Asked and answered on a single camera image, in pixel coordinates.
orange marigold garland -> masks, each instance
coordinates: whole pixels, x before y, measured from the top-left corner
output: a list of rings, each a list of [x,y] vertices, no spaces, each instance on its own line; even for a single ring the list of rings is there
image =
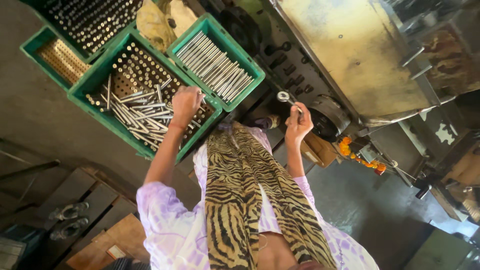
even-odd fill
[[[344,137],[342,141],[338,144],[338,147],[340,147],[340,153],[342,153],[342,155],[346,157],[350,157],[351,159],[355,159],[356,161],[361,162],[363,165],[365,165],[368,168],[374,168],[376,174],[382,175],[382,173],[386,170],[387,166],[383,163],[379,163],[376,160],[368,163],[362,160],[361,158],[357,157],[357,155],[352,153],[350,146],[348,146],[351,143],[352,143],[352,139],[350,137]]]

tiger print scarf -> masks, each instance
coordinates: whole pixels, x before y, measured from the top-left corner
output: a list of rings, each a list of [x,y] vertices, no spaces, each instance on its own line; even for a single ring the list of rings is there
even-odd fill
[[[261,184],[298,263],[336,268],[314,211],[288,172],[241,124],[208,139],[205,197],[211,269],[256,269]]]

woman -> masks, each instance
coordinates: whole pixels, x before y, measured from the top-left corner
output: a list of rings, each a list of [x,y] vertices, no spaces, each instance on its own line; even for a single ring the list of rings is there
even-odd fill
[[[204,97],[199,91],[181,87],[173,97],[173,119],[137,192],[153,269],[378,269],[315,208],[300,154],[313,124],[299,102],[286,122],[288,172],[259,128],[234,123],[194,155],[202,199],[189,212],[169,185],[183,132]]]

purple patterned dress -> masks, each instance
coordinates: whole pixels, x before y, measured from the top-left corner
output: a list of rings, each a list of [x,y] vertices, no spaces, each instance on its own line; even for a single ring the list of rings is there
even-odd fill
[[[247,129],[270,152],[272,149],[265,133],[259,128]],[[147,238],[145,248],[151,255],[152,269],[210,269],[205,220],[205,186],[207,180],[207,146],[202,145],[193,157],[195,173],[202,189],[202,199],[189,212],[175,195],[175,190],[160,182],[148,183],[137,191],[138,211]],[[323,229],[337,269],[377,270],[373,258],[353,238],[325,222],[315,208],[315,201],[307,178],[293,180],[306,195]],[[282,234],[276,222],[272,205],[262,186],[262,213],[259,232]]]

wrench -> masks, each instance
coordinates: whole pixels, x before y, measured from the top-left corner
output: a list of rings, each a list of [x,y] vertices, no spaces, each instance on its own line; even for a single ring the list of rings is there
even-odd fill
[[[290,103],[290,105],[292,106],[296,106],[299,113],[300,113],[300,116],[303,115],[303,111],[297,106],[295,105],[295,102],[293,102],[293,100],[290,98],[290,94],[285,92],[285,91],[280,91],[277,95],[276,95],[276,99],[278,99],[278,101],[280,102],[288,102]]]

